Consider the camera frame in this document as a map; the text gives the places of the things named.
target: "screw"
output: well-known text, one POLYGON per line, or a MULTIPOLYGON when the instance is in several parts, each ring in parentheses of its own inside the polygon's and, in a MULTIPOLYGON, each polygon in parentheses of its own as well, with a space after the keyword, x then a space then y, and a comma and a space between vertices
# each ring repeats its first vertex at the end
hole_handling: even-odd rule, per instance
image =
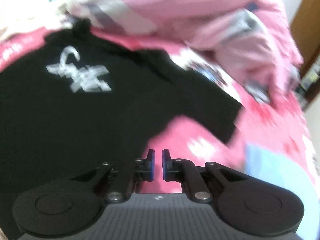
POLYGON ((120 200, 122 199, 122 194, 120 192, 111 192, 108 194, 108 199, 114 201, 120 200))
POLYGON ((199 199, 199 200, 206 200, 206 199, 210 198, 210 194, 207 192, 204 192, 204 191, 200 191, 200 192, 195 193, 195 197, 196 197, 196 199, 199 199))

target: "black circular pad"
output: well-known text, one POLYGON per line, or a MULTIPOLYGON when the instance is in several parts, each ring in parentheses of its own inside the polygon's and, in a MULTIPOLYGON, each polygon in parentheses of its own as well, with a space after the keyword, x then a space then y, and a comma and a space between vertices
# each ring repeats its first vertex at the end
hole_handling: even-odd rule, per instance
POLYGON ((230 226, 250 235, 270 237, 295 232, 303 217, 303 204, 290 191, 278 189, 226 190, 218 198, 218 213, 230 226))
POLYGON ((65 194, 48 194, 36 201, 36 208, 43 214, 58 215, 72 207, 72 198, 65 194))
POLYGON ((17 224, 35 236, 70 235, 92 224, 100 213, 94 193, 40 193, 28 191, 15 201, 12 213, 17 224))
POLYGON ((258 214, 272 214, 281 208, 281 201, 269 194, 253 193, 244 200, 245 206, 258 214))

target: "black t-shirt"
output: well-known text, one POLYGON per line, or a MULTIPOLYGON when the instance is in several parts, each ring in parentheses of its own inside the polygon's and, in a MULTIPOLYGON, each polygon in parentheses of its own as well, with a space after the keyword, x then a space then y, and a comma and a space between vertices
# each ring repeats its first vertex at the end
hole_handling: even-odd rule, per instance
POLYGON ((178 115, 226 143, 240 107, 164 51, 132 52, 80 22, 0 73, 0 192, 22 192, 103 161, 131 165, 178 115))

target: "wooden door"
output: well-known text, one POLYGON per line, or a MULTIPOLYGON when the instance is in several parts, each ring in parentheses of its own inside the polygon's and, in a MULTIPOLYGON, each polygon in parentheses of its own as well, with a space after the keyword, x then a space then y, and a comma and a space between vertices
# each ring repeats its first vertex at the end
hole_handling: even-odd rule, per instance
POLYGON ((302 0, 291 32, 304 58, 300 70, 303 77, 320 53, 320 0, 302 0))

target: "shirt sleeve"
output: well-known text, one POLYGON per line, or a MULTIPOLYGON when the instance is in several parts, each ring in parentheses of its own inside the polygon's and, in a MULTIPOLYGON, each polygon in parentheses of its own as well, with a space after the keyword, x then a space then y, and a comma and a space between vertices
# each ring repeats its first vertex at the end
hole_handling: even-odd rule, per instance
POLYGON ((176 85, 187 106, 183 113, 206 127, 220 141, 227 143, 236 128, 234 121, 242 105, 193 70, 185 71, 176 85))

